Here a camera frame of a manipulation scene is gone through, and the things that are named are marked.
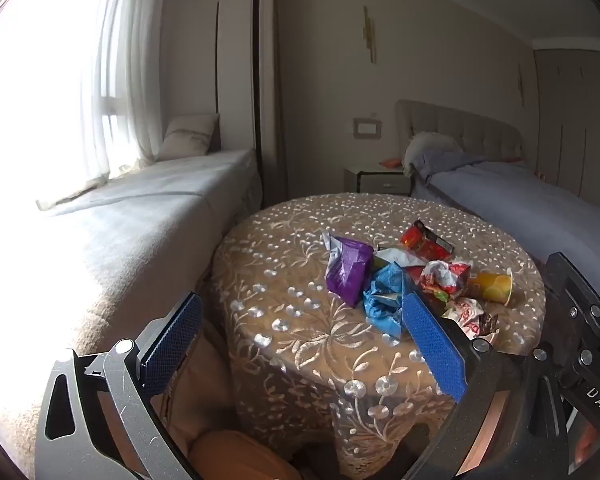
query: embroidered tablecloth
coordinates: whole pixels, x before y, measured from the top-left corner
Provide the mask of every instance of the embroidered tablecloth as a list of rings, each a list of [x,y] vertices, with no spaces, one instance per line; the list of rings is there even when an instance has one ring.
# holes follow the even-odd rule
[[[421,219],[474,269],[511,268],[509,305],[494,347],[527,354],[539,341],[544,288],[531,258],[504,232],[456,209],[412,198],[336,194],[292,200],[235,227],[213,268],[224,313],[237,409],[245,431],[282,456],[334,440],[341,472],[377,472],[416,423],[433,434],[454,405],[442,394],[413,339],[365,322],[326,290],[321,231],[375,246],[398,242]]]

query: yellow paper cup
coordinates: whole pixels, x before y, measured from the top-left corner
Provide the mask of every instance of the yellow paper cup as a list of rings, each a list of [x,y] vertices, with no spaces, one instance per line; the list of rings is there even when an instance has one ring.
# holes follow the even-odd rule
[[[470,274],[467,281],[468,295],[478,300],[495,301],[506,305],[513,289],[513,273],[507,269],[506,274],[478,272]]]

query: bed pillow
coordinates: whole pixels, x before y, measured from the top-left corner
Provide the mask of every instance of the bed pillow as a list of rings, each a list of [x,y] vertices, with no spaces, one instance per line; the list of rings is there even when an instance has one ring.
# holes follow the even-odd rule
[[[206,155],[218,114],[189,114],[175,117],[167,127],[158,160]]]
[[[418,132],[413,137],[407,149],[404,152],[402,158],[402,166],[404,167],[404,174],[410,176],[413,173],[413,166],[411,163],[424,151],[424,150],[439,150],[440,152],[461,152],[462,148],[460,145],[453,140],[453,138],[439,134],[437,132]]]

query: nightstand drawer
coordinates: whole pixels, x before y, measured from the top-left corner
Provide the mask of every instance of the nightstand drawer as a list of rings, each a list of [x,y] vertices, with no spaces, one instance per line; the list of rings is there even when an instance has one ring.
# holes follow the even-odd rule
[[[379,173],[360,175],[360,193],[403,195],[411,192],[411,181],[403,174]]]

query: tufted headboard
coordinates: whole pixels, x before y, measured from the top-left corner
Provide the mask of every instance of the tufted headboard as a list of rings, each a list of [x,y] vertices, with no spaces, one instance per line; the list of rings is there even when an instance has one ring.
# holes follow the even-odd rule
[[[522,158],[522,136],[513,126],[455,108],[399,100],[395,104],[398,119],[400,155],[414,134],[437,132],[453,137],[469,153],[491,160]]]

